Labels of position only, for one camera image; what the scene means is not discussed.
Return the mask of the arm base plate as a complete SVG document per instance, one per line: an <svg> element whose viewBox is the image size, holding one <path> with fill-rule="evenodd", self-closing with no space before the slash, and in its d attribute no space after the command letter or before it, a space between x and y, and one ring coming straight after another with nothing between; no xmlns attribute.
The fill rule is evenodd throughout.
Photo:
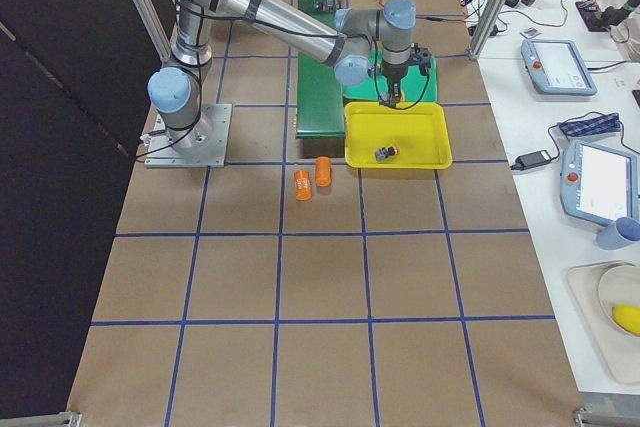
<svg viewBox="0 0 640 427"><path fill-rule="evenodd" d="M223 167L226 160L232 104L203 104L201 118L189 135L171 146L169 141L179 138L177 133L166 134L165 124L156 115L154 129L160 134L150 138L144 165L148 168Z"/></svg>

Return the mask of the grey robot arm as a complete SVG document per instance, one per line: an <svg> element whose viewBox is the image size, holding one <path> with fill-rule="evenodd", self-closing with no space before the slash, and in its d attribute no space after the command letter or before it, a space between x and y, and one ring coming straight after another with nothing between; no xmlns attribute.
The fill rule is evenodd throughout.
<svg viewBox="0 0 640 427"><path fill-rule="evenodd" d="M432 92L434 60L415 41L412 0L343 8L339 0L173 0L175 65L205 69L218 29L259 38L297 56L296 135L319 142L346 132L352 101L408 110Z"/></svg>

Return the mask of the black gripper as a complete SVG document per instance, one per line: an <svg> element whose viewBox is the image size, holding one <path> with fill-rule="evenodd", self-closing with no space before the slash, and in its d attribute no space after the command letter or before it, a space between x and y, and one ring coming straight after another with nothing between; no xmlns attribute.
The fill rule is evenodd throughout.
<svg viewBox="0 0 640 427"><path fill-rule="evenodd" d="M409 46L401 51L383 48L382 54L382 75L387 83L386 105L395 108L402 100L401 82L407 76L410 67L417 66L420 75L429 83L431 52L420 46Z"/></svg>

